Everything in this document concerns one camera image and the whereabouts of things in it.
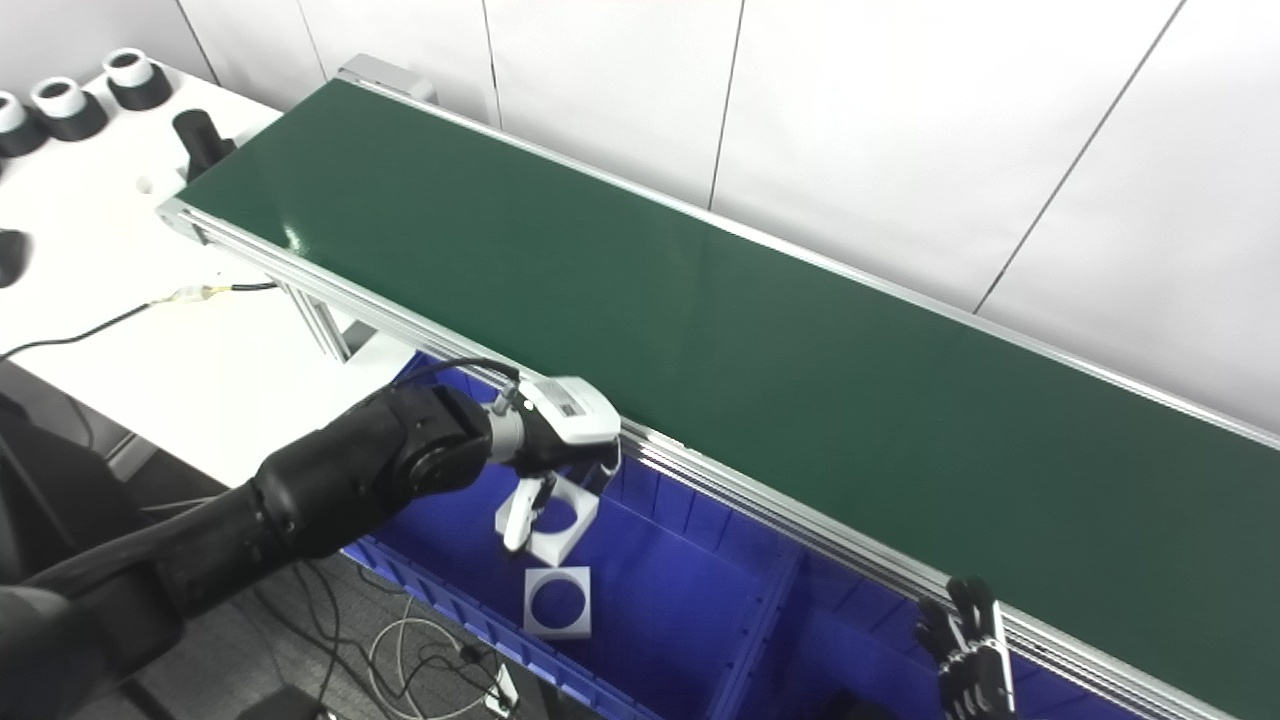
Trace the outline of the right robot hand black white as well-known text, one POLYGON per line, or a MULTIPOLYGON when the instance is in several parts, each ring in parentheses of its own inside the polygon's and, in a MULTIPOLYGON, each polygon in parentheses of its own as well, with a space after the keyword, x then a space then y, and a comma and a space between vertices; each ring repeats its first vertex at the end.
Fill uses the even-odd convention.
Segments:
POLYGON ((936 665, 943 719, 1019 719, 1004 611, 979 577, 952 577, 948 611, 920 598, 915 642, 936 665))

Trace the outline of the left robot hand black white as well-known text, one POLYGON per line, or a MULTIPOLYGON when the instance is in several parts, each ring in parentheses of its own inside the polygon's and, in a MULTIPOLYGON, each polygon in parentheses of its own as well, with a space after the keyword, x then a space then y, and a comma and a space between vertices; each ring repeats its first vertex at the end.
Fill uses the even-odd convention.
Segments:
POLYGON ((591 383, 561 375, 507 384, 486 418, 489 461, 517 478, 495 512, 504 550, 557 568, 594 521, 600 496, 621 469, 621 416, 591 383))

